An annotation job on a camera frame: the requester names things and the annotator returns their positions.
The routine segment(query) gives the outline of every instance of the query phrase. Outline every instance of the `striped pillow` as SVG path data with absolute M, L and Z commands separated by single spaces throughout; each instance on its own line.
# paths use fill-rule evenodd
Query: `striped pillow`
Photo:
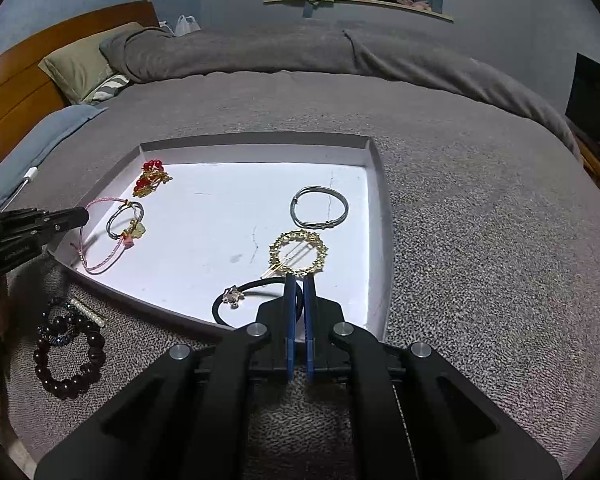
M 112 75 L 93 91 L 90 101 L 100 103 L 111 99 L 113 96 L 118 95 L 128 84 L 129 79 L 125 75 Z

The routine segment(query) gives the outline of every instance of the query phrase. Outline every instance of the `white tray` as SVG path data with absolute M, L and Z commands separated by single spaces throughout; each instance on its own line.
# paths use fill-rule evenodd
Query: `white tray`
M 133 198 L 142 164 L 152 158 L 162 161 L 173 180 L 145 198 Z M 212 303 L 226 287 L 257 280 L 269 267 L 269 245 L 281 233 L 298 229 L 289 204 L 305 186 L 331 187 L 349 202 L 341 225 L 318 231 L 329 249 L 323 272 L 315 275 L 318 295 L 337 301 L 348 321 L 383 338 L 393 264 L 391 213 L 369 137 L 254 132 L 141 144 L 78 205 L 103 196 L 138 200 L 145 210 L 144 236 L 95 275 L 85 272 L 70 245 L 77 244 L 77 229 L 56 237 L 48 250 L 81 279 L 131 306 L 218 331 L 226 327 L 214 322 Z M 119 205 L 90 208 L 84 228 L 90 265 L 115 245 L 105 226 Z M 342 211 L 336 198 L 314 193 L 301 197 L 296 208 L 299 218 L 318 222 Z M 128 226 L 130 216 L 121 215 L 114 231 Z M 298 264 L 310 263 L 314 255 Z M 243 326 L 255 319 L 262 301 L 281 294 L 282 285 L 266 286 L 247 294 L 236 309 L 221 305 L 220 315 L 232 326 Z M 299 338 L 303 331 L 299 323 Z

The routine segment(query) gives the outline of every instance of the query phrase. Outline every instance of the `pink cord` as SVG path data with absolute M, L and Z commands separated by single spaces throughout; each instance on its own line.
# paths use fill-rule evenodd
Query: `pink cord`
M 104 196 L 102 198 L 97 198 L 96 200 L 92 200 L 86 206 L 84 206 L 84 208 L 88 209 L 93 204 L 98 203 L 98 202 L 122 202 L 122 203 L 126 203 L 126 200 L 123 200 L 121 198 L 114 198 L 112 196 Z M 93 266 L 93 267 L 88 267 L 87 258 L 84 256 L 84 250 L 82 248 L 82 227 L 80 227 L 80 237 L 78 239 L 78 244 L 79 244 L 79 247 L 76 247 L 75 244 L 73 244 L 73 243 L 71 243 L 71 246 L 77 251 L 78 256 L 80 256 L 80 261 L 82 262 L 82 266 L 84 267 L 84 270 L 86 270 L 89 274 L 94 274 L 94 272 L 93 272 L 94 270 L 97 270 L 100 267 L 104 266 L 118 252 L 118 249 L 120 248 L 120 245 L 122 245 L 122 236 L 118 240 L 118 243 L 116 244 L 116 246 L 114 247 L 114 249 L 109 253 L 109 256 L 107 256 L 99 264 L 97 264 L 96 266 Z

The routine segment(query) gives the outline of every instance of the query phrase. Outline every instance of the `red and gold hair clip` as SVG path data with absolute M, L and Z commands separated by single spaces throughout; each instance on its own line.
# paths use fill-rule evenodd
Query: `red and gold hair clip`
M 166 183 L 170 180 L 172 178 L 164 171 L 161 160 L 157 158 L 149 160 L 142 165 L 142 175 L 136 181 L 134 196 L 147 196 L 149 193 L 154 192 L 160 186 L 160 183 Z

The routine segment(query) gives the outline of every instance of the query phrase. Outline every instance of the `blue pillow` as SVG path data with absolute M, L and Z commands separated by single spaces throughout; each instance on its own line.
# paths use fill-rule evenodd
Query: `blue pillow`
M 20 185 L 29 168 L 38 166 L 63 139 L 106 110 L 91 105 L 71 105 L 36 124 L 0 163 L 0 206 Z

